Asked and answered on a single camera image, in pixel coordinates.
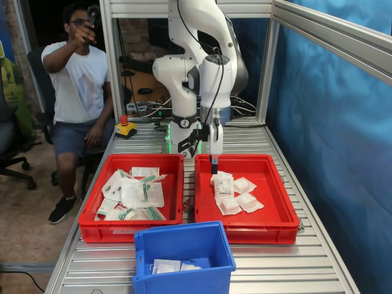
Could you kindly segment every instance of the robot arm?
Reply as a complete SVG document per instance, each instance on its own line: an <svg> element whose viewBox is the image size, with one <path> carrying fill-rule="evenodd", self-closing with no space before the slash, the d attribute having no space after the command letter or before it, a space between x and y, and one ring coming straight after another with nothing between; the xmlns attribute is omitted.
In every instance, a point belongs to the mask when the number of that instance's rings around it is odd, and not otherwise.
<svg viewBox="0 0 392 294"><path fill-rule="evenodd" d="M169 36L185 49L184 55L157 59L153 67L172 97L170 141L178 152L188 149L189 153L195 153L198 141L208 141L216 173L217 157L223 151L223 126L230 120L230 95L246 87L247 70L232 23L215 0L169 0L168 15ZM197 41L197 31L213 36L222 53L207 55ZM194 121L197 96L201 97L201 129Z"/></svg>

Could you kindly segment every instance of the man's hand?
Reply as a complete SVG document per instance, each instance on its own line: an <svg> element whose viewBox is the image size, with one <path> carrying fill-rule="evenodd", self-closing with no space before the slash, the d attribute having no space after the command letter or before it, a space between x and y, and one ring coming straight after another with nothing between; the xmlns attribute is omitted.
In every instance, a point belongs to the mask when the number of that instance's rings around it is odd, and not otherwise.
<svg viewBox="0 0 392 294"><path fill-rule="evenodd" d="M102 139L102 132L104 131L104 127L101 126L100 124L95 124L91 130L88 131L86 135L86 147L95 147L99 146L101 139Z"/></svg>
<svg viewBox="0 0 392 294"><path fill-rule="evenodd" d="M86 21L83 26L77 27L74 41L78 42L79 46L82 46L85 43L87 43L86 39L89 39L93 43L97 43L96 33L89 29L89 28L93 28L93 27L94 26L91 23L89 23L88 21Z"/></svg>

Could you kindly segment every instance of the office chair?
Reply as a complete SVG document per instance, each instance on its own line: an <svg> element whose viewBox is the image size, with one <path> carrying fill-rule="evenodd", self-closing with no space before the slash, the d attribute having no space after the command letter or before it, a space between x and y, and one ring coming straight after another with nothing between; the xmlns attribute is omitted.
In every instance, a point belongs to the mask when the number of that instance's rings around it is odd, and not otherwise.
<svg viewBox="0 0 392 294"><path fill-rule="evenodd" d="M4 99L1 70L0 80L0 156L4 156L2 159L0 159L0 175L27 179L29 181L28 189L34 190L37 187L37 184L34 182L31 176L7 169L7 167L18 164L20 162L22 162L22 168L24 170L28 170L30 165L25 157L12 158L12 156L7 156L6 154L14 142L16 134L18 133L18 127L14 115L17 108L9 108L6 100Z"/></svg>
<svg viewBox="0 0 392 294"><path fill-rule="evenodd" d="M43 68L41 55L44 49L45 47L40 47L29 52L27 54L27 58L29 60L34 77L36 78L38 87L40 88L44 109L43 113L36 115L36 119L41 125L46 141L53 145L53 117L55 116L56 92L53 88L49 74ZM86 159L80 163L80 166L85 166L85 171L83 173L83 179L81 182L81 197L83 200L86 195L88 176L93 172L91 168L91 159L93 156L100 159L102 158L103 154L104 151L101 149L88 149ZM58 185L57 170L51 173L51 184L54 187Z"/></svg>

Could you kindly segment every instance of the brick wall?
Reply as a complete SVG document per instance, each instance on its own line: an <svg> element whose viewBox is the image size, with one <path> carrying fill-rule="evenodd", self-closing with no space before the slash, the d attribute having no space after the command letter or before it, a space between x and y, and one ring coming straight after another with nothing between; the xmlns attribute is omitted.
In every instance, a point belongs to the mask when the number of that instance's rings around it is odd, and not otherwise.
<svg viewBox="0 0 392 294"><path fill-rule="evenodd" d="M128 56L139 61L148 61L168 54L167 50L149 44L146 18L122 19L120 27Z"/></svg>
<svg viewBox="0 0 392 294"><path fill-rule="evenodd" d="M17 14L15 12L15 6L12 0L3 0L4 11L7 17L8 31L10 34L13 54L15 56L16 64L21 73L24 99L30 110L31 119L33 125L37 126L35 115L41 112L37 92L32 81L31 71L27 60L25 46L18 24Z"/></svg>

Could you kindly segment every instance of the red plastic bin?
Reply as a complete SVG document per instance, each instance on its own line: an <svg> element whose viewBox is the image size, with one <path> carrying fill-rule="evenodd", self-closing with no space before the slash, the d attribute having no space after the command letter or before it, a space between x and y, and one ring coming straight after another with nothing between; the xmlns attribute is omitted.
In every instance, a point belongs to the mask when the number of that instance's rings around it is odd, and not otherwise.
<svg viewBox="0 0 392 294"><path fill-rule="evenodd" d="M195 158L195 221L222 221L231 244L293 244L300 220L269 155L221 155L218 169L234 180L245 177L257 188L251 194L264 204L253 213L223 216L210 185L209 155Z"/></svg>
<svg viewBox="0 0 392 294"><path fill-rule="evenodd" d="M129 172L132 167L159 167L167 177L161 181L165 206L158 208L166 220L94 221L104 195L102 187L117 170ZM183 221L184 157L179 154L114 154L108 156L79 217L79 226L86 242L133 242L140 230L162 225L178 225Z"/></svg>

